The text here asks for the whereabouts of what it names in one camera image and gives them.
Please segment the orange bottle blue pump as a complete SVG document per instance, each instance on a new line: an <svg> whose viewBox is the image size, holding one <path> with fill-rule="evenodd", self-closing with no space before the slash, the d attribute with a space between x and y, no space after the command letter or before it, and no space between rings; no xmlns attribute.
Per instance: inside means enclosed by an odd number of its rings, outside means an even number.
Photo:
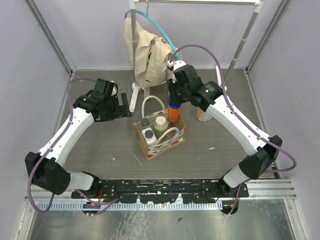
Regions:
<svg viewBox="0 0 320 240"><path fill-rule="evenodd" d="M175 123L180 119L181 104L175 104L171 100L168 102L167 119Z"/></svg>

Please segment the pink bottle pink cap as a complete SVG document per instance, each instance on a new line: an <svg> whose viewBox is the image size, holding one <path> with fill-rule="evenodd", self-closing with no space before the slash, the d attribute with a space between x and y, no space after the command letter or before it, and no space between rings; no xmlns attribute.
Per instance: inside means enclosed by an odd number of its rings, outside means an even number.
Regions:
<svg viewBox="0 0 320 240"><path fill-rule="evenodd" d="M211 115L209 115L207 112L204 112L200 108L198 108L196 116L200 122L208 122L212 119Z"/></svg>

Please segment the green bottle beige cap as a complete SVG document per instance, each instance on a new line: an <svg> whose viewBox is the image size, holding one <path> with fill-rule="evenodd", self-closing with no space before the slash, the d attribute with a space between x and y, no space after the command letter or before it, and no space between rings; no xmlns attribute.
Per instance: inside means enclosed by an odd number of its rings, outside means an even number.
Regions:
<svg viewBox="0 0 320 240"><path fill-rule="evenodd" d="M168 121L164 116L158 116L154 122L154 133L157 139L159 139L163 133L168 129Z"/></svg>

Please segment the clear bottle grey cap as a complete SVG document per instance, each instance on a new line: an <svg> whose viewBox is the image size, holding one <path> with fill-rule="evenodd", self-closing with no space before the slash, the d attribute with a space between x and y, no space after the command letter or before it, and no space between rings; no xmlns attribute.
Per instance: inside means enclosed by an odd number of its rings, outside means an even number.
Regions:
<svg viewBox="0 0 320 240"><path fill-rule="evenodd" d="M143 118L139 122L137 122L136 127L142 131L145 128L150 126L150 120L148 118Z"/></svg>

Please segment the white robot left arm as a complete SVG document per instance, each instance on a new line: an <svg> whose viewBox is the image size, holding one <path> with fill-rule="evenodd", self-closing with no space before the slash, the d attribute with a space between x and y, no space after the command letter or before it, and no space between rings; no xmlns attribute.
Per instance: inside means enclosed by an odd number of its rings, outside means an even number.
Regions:
<svg viewBox="0 0 320 240"><path fill-rule="evenodd" d="M29 152L25 165L28 185L35 185L54 195L80 190L88 198L100 193L99 178L85 171L69 172L64 169L67 157L85 130L94 122L107 122L130 117L126 93L118 93L118 85L101 78L94 89L70 102L70 114L52 139L38 152Z"/></svg>

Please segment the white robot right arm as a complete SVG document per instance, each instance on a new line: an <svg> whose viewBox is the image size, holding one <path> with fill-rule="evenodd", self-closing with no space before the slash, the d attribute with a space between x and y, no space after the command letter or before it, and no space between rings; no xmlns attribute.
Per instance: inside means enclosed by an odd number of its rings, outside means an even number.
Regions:
<svg viewBox="0 0 320 240"><path fill-rule="evenodd" d="M237 186L247 179L258 179L278 156L282 139L255 126L223 95L221 85L209 81L203 83L192 65L182 60L168 62L173 77L167 81L170 100L175 105L190 102L210 117L218 120L240 143L247 156L230 169L218 181L218 189L225 197L231 197Z"/></svg>

